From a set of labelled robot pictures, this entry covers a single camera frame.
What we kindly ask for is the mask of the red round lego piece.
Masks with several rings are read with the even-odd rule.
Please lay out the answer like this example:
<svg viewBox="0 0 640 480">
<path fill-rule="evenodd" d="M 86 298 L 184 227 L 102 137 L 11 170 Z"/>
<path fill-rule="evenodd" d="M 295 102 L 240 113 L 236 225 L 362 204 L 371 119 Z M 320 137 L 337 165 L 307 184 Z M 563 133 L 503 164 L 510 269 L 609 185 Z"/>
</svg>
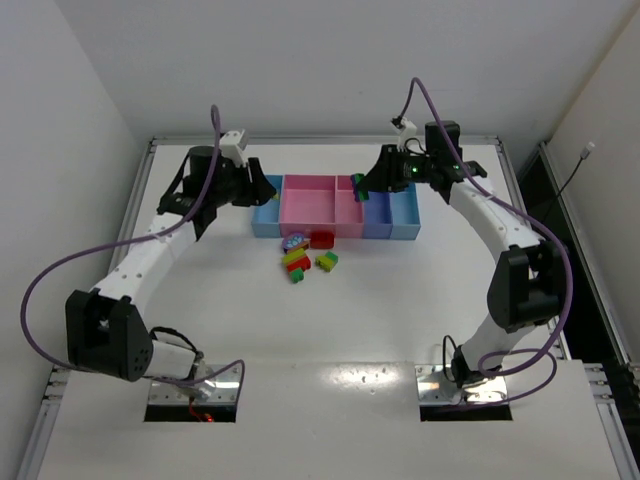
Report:
<svg viewBox="0 0 640 480">
<path fill-rule="evenodd" d="M 335 245 L 335 234 L 329 230 L 312 231 L 309 243 L 312 249 L 330 250 Z"/>
</svg>

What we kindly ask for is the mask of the yellow lego brick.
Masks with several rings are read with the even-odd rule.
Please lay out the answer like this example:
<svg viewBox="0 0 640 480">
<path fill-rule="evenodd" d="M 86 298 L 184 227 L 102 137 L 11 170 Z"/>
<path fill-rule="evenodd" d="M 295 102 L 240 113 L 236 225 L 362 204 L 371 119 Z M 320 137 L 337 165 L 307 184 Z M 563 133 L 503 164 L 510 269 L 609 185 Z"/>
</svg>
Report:
<svg viewBox="0 0 640 480">
<path fill-rule="evenodd" d="M 326 255 L 317 256 L 315 264 L 327 273 L 331 272 L 335 268 L 335 261 Z"/>
</svg>

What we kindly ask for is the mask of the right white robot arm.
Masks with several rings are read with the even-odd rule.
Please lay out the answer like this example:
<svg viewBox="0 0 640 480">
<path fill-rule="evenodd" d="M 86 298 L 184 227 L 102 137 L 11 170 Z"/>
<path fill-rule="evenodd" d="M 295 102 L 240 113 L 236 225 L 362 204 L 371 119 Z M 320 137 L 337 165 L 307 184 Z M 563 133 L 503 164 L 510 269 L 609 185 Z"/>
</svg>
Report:
<svg viewBox="0 0 640 480">
<path fill-rule="evenodd" d="M 421 153 L 407 146 L 415 125 L 404 117 L 392 123 L 398 140 L 382 146 L 368 173 L 352 176 L 355 198 L 365 200 L 372 192 L 399 193 L 425 183 L 465 218 L 496 263 L 487 293 L 488 315 L 455 348 L 445 370 L 448 379 L 462 387 L 498 372 L 503 358 L 525 335 L 560 314 L 566 300 L 561 250 L 499 204 L 479 163 L 463 161 L 457 123 L 426 124 Z"/>
</svg>

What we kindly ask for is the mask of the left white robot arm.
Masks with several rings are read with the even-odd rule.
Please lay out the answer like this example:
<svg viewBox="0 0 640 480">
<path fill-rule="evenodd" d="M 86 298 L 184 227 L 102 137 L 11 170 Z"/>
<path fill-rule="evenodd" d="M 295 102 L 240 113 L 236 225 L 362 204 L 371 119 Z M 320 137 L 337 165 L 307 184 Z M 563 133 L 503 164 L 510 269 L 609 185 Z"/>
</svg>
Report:
<svg viewBox="0 0 640 480">
<path fill-rule="evenodd" d="M 160 198 L 144 241 L 90 291 L 74 291 L 65 304 L 67 355 L 76 368 L 129 382 L 158 378 L 193 382 L 202 354 L 186 337 L 175 343 L 147 329 L 144 310 L 173 264 L 198 242 L 220 207 L 262 206 L 275 187 L 260 161 L 239 163 L 236 147 L 188 150 Z"/>
</svg>

